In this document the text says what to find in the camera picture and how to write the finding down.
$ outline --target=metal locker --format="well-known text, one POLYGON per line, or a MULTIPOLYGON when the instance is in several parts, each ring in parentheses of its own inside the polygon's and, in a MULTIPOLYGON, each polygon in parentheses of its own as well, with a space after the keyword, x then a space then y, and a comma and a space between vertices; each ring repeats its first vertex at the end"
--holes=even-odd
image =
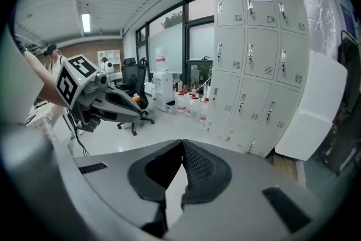
POLYGON ((307 15, 303 0, 276 0, 281 29, 307 35, 307 15))
POLYGON ((277 27, 273 1, 246 0, 248 25, 277 27))
POLYGON ((266 29, 248 29, 246 75, 272 80, 277 58, 277 32, 266 29))
POLYGON ((241 73, 244 28, 219 27, 215 32, 213 69, 241 73))
POLYGON ((224 135, 224 148, 245 152, 246 144, 252 135, 256 125, 252 122, 233 117, 230 120, 227 133, 224 135))
POLYGON ((281 33, 281 54, 277 81, 301 87, 306 81, 309 53, 306 39, 281 33))
POLYGON ((268 128, 287 128, 300 101, 300 93, 283 86, 275 85, 266 102, 260 124, 268 128))
POLYGON ((244 25, 242 0, 216 0, 217 26, 244 25))
POLYGON ((239 76, 233 76, 227 72, 213 72, 211 109, 226 112, 229 116, 232 113, 239 83, 239 76))
POLYGON ((222 146, 229 120, 229 114, 215 109, 212 109, 207 116, 206 133, 216 141, 215 144, 218 146, 222 146))
POLYGON ((282 133, 271 128, 259 126, 251 136, 247 151, 259 157, 266 157, 276 146, 282 133))
POLYGON ((261 118, 271 84, 244 77, 234 116, 256 124, 261 118))

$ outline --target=tree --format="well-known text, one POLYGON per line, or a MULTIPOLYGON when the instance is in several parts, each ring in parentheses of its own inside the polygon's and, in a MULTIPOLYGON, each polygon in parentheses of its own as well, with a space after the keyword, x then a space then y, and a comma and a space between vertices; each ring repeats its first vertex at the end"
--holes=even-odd
POLYGON ((166 17, 164 23, 161 23, 164 29, 175 26, 176 24, 182 23, 182 12, 173 13, 171 17, 166 17))

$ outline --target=person's arm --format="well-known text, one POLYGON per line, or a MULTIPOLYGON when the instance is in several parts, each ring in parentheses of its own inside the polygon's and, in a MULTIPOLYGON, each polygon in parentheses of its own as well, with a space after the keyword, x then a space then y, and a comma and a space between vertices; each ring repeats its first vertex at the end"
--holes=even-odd
POLYGON ((67 107, 61 96, 56 91, 56 79, 54 76, 44 67, 44 65, 42 65, 37 57, 29 51, 24 51, 23 57, 38 77, 44 82, 44 87, 42 88, 39 97, 59 106, 67 107))

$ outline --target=office chair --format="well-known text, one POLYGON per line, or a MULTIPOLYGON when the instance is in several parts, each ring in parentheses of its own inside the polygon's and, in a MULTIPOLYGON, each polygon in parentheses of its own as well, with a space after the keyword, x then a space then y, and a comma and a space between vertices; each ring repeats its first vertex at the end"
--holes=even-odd
MULTIPOLYGON (((140 102, 137 103, 137 105, 142 110, 142 116, 140 119, 144 120, 144 121, 150 121, 151 124, 154 124, 154 120, 149 119, 147 117, 143 117, 143 114, 145 114, 145 115, 148 114, 148 112, 146 111, 146 108, 149 105, 149 101, 147 99, 146 92, 144 91, 144 81, 146 80, 146 73, 147 73, 147 68, 148 68, 148 62, 146 61, 146 58, 142 58, 141 60, 139 60, 137 67, 138 67, 138 74, 137 74, 137 82, 135 84, 135 92, 139 95, 139 98, 140 98, 140 102)), ((121 126, 122 124, 124 124, 124 123, 121 122, 117 125, 118 129, 122 128, 122 126, 121 126)), ((131 132, 133 135, 137 135, 135 123, 132 123, 132 125, 131 125, 131 132)))
POLYGON ((137 74, 138 66, 135 63, 135 58, 125 59, 122 66, 123 84, 116 85, 115 87, 124 91, 128 96, 132 97, 135 94, 137 74))

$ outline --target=brick wall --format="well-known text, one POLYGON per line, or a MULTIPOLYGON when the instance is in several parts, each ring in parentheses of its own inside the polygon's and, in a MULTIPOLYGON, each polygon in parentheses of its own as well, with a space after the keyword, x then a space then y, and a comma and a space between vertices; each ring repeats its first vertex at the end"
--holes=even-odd
MULTIPOLYGON (((98 65, 98 51, 103 50, 119 50, 120 51, 120 61, 123 63, 124 60, 124 50, 123 50, 123 41, 122 40, 99 40, 99 41, 89 41, 83 43, 77 43, 74 45, 69 45, 59 49, 60 53, 66 58, 82 54, 87 57, 90 61, 98 65)), ((46 67, 51 62, 50 56, 39 55, 38 59, 42 64, 45 64, 46 67)), ((114 72, 119 72, 119 64, 114 65, 114 72)))

